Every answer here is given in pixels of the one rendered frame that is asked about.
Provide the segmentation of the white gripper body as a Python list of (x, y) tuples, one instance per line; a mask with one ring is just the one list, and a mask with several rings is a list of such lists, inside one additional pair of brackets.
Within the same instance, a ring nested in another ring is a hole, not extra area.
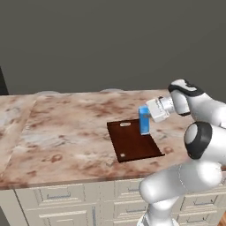
[(169, 117), (169, 112), (163, 107), (162, 98), (152, 99), (146, 102), (150, 117), (159, 123)]

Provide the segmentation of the black fridge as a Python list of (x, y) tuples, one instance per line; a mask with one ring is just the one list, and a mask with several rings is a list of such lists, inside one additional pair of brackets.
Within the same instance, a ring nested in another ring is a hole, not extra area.
[(8, 95), (8, 94), (9, 94), (8, 88), (6, 86), (4, 75), (0, 67), (0, 95)]

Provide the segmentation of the dark brown tray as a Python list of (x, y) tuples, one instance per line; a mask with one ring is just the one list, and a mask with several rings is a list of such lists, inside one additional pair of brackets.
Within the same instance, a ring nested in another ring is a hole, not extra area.
[(119, 162), (163, 156), (150, 134), (139, 133), (139, 120), (107, 122), (109, 136)]

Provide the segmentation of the blue milk carton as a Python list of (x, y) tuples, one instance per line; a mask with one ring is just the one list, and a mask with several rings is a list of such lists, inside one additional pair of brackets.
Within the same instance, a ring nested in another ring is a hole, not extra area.
[(143, 116), (149, 114), (147, 105), (139, 107), (139, 132), (141, 135), (149, 134), (149, 118), (144, 118)]

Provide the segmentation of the cream drawer front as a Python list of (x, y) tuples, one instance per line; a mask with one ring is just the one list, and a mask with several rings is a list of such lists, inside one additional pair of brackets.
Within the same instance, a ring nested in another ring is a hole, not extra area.
[(114, 217), (127, 217), (130, 215), (139, 215), (144, 212), (138, 213), (126, 213), (126, 209), (140, 209), (140, 208), (147, 208), (147, 203), (143, 200), (127, 200), (121, 202), (114, 203)]
[[(52, 199), (48, 200), (47, 195), (65, 195), (71, 193), (71, 197), (68, 199)], [(84, 185), (58, 185), (58, 186), (45, 186), (34, 190), (36, 199), (39, 204), (49, 204), (50, 202), (61, 202), (61, 201), (83, 201), (85, 198)]]
[(177, 222), (181, 226), (216, 226), (224, 211), (203, 211), (197, 213), (179, 214)]
[(117, 180), (115, 182), (116, 196), (123, 197), (123, 196), (131, 196), (131, 195), (139, 194), (139, 192), (129, 192), (128, 188), (131, 188), (131, 189), (139, 188), (139, 184), (141, 181), (142, 181), (142, 178)]
[[(188, 211), (194, 208), (222, 207), (224, 198), (226, 198), (226, 192), (209, 192), (209, 193), (185, 195), (180, 210)], [(209, 202), (210, 200), (214, 202), (213, 205), (205, 205), (205, 206), (193, 205), (194, 201)]]
[(126, 219), (122, 221), (114, 221), (112, 226), (143, 226), (139, 219)]

